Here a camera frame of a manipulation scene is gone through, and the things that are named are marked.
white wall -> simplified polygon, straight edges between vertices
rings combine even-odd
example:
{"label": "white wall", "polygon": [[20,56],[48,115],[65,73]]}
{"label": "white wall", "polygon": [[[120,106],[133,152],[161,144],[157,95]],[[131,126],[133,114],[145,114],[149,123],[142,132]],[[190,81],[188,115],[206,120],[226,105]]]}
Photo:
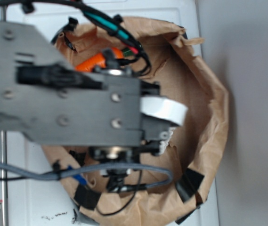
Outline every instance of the white wall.
{"label": "white wall", "polygon": [[268,0],[197,0],[203,57],[231,92],[221,226],[268,225]]}

orange cylinder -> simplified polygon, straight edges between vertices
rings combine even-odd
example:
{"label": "orange cylinder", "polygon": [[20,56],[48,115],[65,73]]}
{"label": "orange cylinder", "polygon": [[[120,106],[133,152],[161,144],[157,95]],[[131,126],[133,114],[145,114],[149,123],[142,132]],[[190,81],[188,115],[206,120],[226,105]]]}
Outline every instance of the orange cylinder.
{"label": "orange cylinder", "polygon": [[[111,48],[111,50],[114,52],[116,59],[123,58],[123,52],[120,49],[113,47]],[[96,65],[99,65],[102,68],[106,67],[106,59],[104,58],[102,53],[97,53],[90,59],[77,65],[75,69],[79,72],[91,72]]]}

brown paper bag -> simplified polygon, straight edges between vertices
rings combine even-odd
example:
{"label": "brown paper bag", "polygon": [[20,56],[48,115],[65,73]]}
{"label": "brown paper bag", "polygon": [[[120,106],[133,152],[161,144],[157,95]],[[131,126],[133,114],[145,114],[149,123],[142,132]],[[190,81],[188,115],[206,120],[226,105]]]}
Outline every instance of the brown paper bag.
{"label": "brown paper bag", "polygon": [[[203,41],[201,38],[187,40],[183,36],[184,28],[147,18],[126,17],[123,26],[141,42],[152,62],[152,71],[143,79],[148,82],[159,81],[161,95],[188,107],[185,125],[174,131],[165,153],[159,157],[142,154],[141,163],[171,170],[175,182],[181,179],[187,168],[204,175],[204,179],[198,191],[185,202],[175,183],[172,183],[138,192],[131,205],[114,216],[103,217],[96,210],[83,207],[80,212],[104,226],[164,226],[190,213],[207,199],[227,139],[228,92],[202,58],[194,56],[192,45],[200,44]],[[74,66],[103,48],[124,47],[116,38],[92,24],[79,25],[74,32],[65,35],[76,51],[66,46],[63,34],[58,38],[56,47]],[[132,65],[135,70],[143,66],[142,61]],[[74,168],[80,166],[68,151],[86,150],[84,147],[62,146],[44,146],[43,149],[51,164],[59,160],[62,167],[72,165]],[[97,162],[87,156],[85,165],[89,164]],[[107,179],[99,172],[84,176],[93,190],[104,190]],[[142,183],[162,179],[165,177],[159,173],[144,172]],[[137,180],[138,173],[134,172],[126,178],[126,183],[136,184]],[[61,183],[73,198],[78,182],[65,178]],[[114,212],[130,197],[131,194],[102,193],[97,206],[104,213]]]}

screw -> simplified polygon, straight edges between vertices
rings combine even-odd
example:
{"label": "screw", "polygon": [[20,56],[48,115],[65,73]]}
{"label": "screw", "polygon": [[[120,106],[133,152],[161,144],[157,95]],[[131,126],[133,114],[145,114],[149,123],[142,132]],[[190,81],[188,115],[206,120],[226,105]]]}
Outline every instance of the screw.
{"label": "screw", "polygon": [[168,138],[168,136],[169,136],[169,132],[167,132],[167,131],[163,131],[159,135],[160,139],[162,139],[162,140],[166,140]]}
{"label": "screw", "polygon": [[111,95],[111,99],[114,101],[114,102],[120,102],[121,101],[121,95],[119,95],[118,93],[113,93]]}
{"label": "screw", "polygon": [[122,121],[121,121],[121,119],[118,119],[118,118],[117,119],[113,119],[111,121],[111,125],[115,129],[120,129],[121,128],[121,125],[122,125]]}
{"label": "screw", "polygon": [[3,92],[3,97],[5,99],[12,99],[13,98],[13,92],[11,89],[6,89],[4,92]]}
{"label": "screw", "polygon": [[4,33],[3,33],[3,37],[4,37],[5,39],[7,39],[7,40],[12,40],[12,39],[14,39],[15,36],[14,36],[12,30],[6,29],[6,30],[4,31]]}
{"label": "screw", "polygon": [[60,125],[60,126],[68,126],[70,121],[69,121],[69,118],[68,116],[66,115],[60,115],[58,116],[57,118],[57,123]]}
{"label": "screw", "polygon": [[57,93],[61,98],[67,98],[68,97],[68,91],[66,89],[60,89]]}

white tape roll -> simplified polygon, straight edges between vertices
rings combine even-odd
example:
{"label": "white tape roll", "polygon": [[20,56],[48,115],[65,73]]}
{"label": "white tape roll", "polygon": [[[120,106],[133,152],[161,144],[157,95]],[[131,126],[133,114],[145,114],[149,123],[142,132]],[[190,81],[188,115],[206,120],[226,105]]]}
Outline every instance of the white tape roll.
{"label": "white tape roll", "polygon": [[182,126],[188,108],[167,97],[146,96],[141,98],[141,109],[143,114],[158,119],[168,120],[178,126]]}

